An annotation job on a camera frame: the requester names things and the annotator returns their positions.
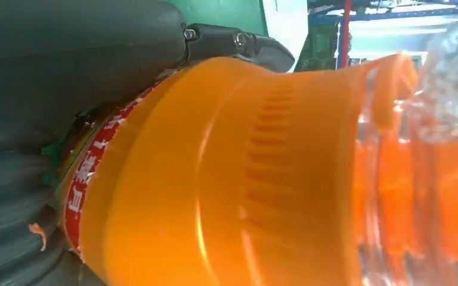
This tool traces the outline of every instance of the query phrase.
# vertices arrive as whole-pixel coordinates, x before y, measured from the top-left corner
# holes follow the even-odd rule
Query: blue metal rack
[[[413,18],[413,17],[429,17],[429,16],[445,16],[445,15],[458,15],[457,8],[447,8],[438,10],[424,10],[414,12],[400,12],[400,13],[382,13],[382,14],[365,14],[365,15],[352,15],[350,21],[371,21],[371,20],[384,20],[396,18]],[[330,24],[340,23],[342,16],[335,15],[310,15],[308,16],[308,24]]]

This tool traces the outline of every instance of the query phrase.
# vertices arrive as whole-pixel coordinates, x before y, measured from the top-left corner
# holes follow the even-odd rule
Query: clear plastic bottle
[[[361,116],[366,284],[458,285],[458,22],[431,42],[415,96],[396,105],[400,124],[381,132],[371,116]]]

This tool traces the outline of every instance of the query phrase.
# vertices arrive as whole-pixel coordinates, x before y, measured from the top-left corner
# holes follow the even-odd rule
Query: screw
[[[244,33],[238,33],[234,36],[234,43],[237,46],[243,46],[246,44],[247,37]]]
[[[192,41],[197,38],[196,31],[193,29],[185,29],[185,31],[183,32],[183,35],[185,36],[185,39],[187,41]]]

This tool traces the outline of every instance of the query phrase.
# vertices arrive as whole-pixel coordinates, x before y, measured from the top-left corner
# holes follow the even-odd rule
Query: orange plastic bottle
[[[65,177],[70,243],[110,285],[360,284],[357,121],[371,102],[392,128],[412,66],[276,74],[216,58],[169,77],[117,109]]]

